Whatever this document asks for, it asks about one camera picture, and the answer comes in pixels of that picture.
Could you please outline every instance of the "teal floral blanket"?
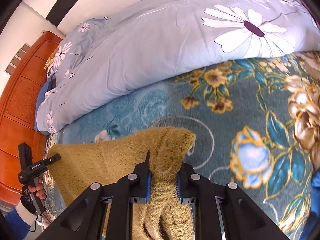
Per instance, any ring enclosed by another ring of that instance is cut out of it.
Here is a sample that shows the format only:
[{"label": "teal floral blanket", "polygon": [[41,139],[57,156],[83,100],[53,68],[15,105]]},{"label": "teal floral blanket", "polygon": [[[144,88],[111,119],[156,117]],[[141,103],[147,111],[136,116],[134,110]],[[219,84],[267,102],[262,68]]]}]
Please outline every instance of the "teal floral blanket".
[{"label": "teal floral blanket", "polygon": [[[236,182],[298,239],[310,208],[318,88],[294,55],[227,61],[117,98],[53,134],[47,148],[113,140],[148,127],[187,128],[196,143],[185,161],[214,183]],[[65,205],[48,173],[45,186],[54,219]]]}]

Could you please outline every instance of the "bed sheet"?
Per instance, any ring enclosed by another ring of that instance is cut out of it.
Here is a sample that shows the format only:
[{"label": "bed sheet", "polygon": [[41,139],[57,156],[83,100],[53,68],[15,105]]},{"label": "bed sheet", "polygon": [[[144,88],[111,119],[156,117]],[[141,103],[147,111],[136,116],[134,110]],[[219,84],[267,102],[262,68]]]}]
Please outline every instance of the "bed sheet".
[{"label": "bed sheet", "polygon": [[[305,91],[318,98],[320,86],[304,66],[290,54],[194,70],[113,100],[53,134],[49,144],[113,140],[148,127],[189,129],[196,143],[185,162],[214,183],[236,182],[298,240],[310,208],[312,165],[303,140],[293,136],[294,99]],[[65,206],[49,173],[44,183],[54,218]]]},{"label": "bed sheet", "polygon": [[37,126],[54,133],[160,80],[230,59],[319,50],[319,41],[298,0],[143,0],[68,34]]}]

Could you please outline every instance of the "blue pillow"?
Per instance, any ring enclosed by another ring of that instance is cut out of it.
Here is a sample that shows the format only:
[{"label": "blue pillow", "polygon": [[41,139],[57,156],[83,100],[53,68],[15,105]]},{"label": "blue pillow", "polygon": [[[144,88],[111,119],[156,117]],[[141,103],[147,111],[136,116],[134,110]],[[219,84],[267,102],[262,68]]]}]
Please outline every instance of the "blue pillow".
[{"label": "blue pillow", "polygon": [[36,119],[35,119],[35,130],[38,131],[38,126],[37,126],[37,112],[39,109],[39,106],[41,105],[41,103],[44,101],[45,96],[44,93],[48,92],[51,90],[52,87],[52,79],[47,80],[47,82],[43,85],[43,87],[41,88],[39,94],[38,94],[38,98],[37,98],[37,103],[36,103]]}]

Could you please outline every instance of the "purple flower center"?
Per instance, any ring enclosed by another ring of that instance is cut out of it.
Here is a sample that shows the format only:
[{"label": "purple flower center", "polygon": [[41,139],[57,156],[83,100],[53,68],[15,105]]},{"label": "purple flower center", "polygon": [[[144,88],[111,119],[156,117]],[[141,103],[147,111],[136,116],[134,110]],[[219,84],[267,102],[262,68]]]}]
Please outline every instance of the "purple flower center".
[{"label": "purple flower center", "polygon": [[243,24],[247,30],[251,31],[255,35],[259,37],[264,36],[264,33],[262,32],[262,30],[260,30],[257,26],[253,25],[252,23],[249,23],[248,21],[244,21]]}]

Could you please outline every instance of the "white cuff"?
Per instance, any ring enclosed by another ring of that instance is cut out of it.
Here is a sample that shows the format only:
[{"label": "white cuff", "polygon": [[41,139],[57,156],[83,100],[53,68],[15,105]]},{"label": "white cuff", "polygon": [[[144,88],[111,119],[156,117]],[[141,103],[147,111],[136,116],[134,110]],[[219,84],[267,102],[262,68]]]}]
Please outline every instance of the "white cuff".
[{"label": "white cuff", "polygon": [[26,209],[21,201],[19,202],[19,204],[16,206],[16,211],[19,215],[19,217],[21,217],[21,219],[26,223],[28,224],[29,226],[31,226],[35,220],[36,220],[36,215],[34,214],[31,214],[28,209]]}]

